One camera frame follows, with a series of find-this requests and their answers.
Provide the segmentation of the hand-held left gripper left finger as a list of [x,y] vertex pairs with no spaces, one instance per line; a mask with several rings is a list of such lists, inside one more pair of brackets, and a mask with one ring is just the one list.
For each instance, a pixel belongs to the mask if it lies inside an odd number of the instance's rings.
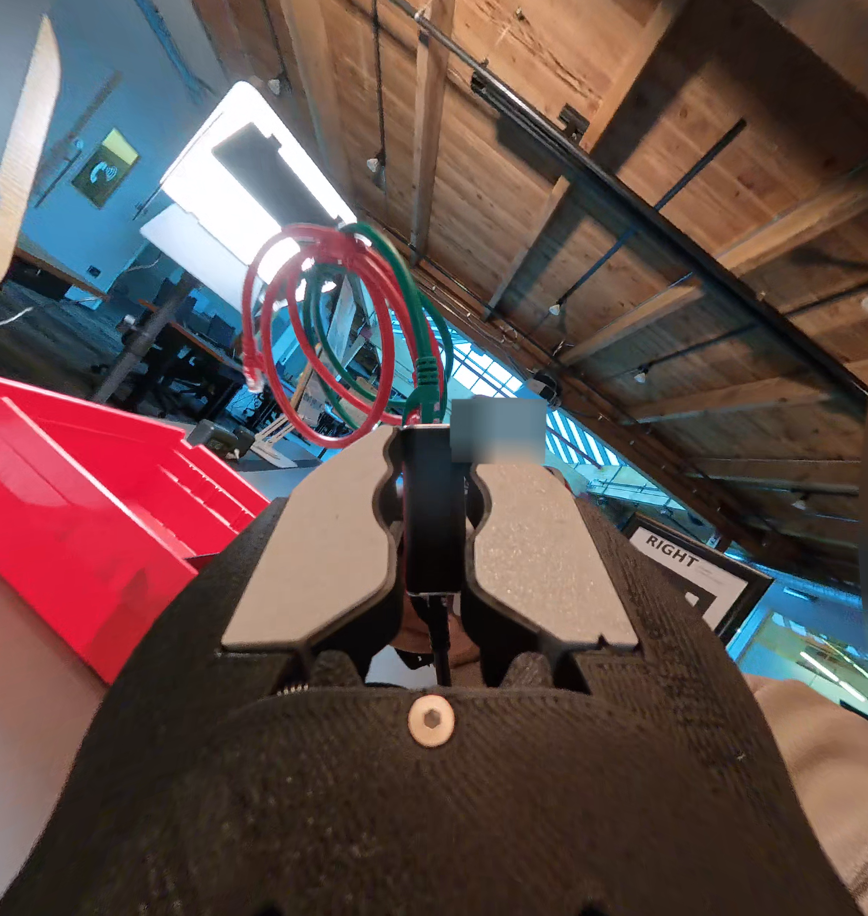
[[380,651],[402,587],[382,513],[398,430],[378,427],[293,489],[222,635],[234,651]]

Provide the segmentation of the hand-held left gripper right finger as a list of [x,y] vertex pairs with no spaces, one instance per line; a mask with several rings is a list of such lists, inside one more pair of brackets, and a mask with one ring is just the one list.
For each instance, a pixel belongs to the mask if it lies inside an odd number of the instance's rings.
[[476,464],[465,631],[483,653],[633,649],[638,637],[565,483],[536,464]]

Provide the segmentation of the black ethernet splitter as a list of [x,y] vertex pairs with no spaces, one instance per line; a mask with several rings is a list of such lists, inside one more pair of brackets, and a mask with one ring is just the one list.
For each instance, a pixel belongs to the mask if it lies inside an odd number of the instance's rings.
[[451,429],[401,430],[405,586],[409,594],[458,593],[465,582],[465,478],[453,459]]

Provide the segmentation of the red plastic bin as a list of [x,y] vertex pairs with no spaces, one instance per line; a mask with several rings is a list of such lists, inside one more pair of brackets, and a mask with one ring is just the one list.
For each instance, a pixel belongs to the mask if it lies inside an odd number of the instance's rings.
[[179,427],[0,376],[0,576],[106,684],[268,506]]

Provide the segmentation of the black framed marker sign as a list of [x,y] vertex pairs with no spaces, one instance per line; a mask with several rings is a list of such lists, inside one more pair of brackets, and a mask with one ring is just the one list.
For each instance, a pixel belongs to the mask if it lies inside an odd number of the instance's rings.
[[759,569],[635,512],[621,528],[727,646],[774,583]]

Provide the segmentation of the light stand pole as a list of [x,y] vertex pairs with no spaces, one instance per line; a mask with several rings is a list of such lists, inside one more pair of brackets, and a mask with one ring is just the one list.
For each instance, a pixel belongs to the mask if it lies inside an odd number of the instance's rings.
[[105,404],[117,392],[120,385],[142,361],[160,332],[174,320],[188,295],[197,287],[196,278],[184,269],[173,291],[164,303],[151,314],[141,330],[133,332],[128,344],[108,369],[90,401]]

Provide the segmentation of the studio light panel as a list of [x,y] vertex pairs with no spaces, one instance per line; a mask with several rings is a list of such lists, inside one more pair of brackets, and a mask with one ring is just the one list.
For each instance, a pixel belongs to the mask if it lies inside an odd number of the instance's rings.
[[257,89],[233,85],[160,182],[171,204],[143,237],[242,310],[246,270],[287,225],[353,223],[353,210]]

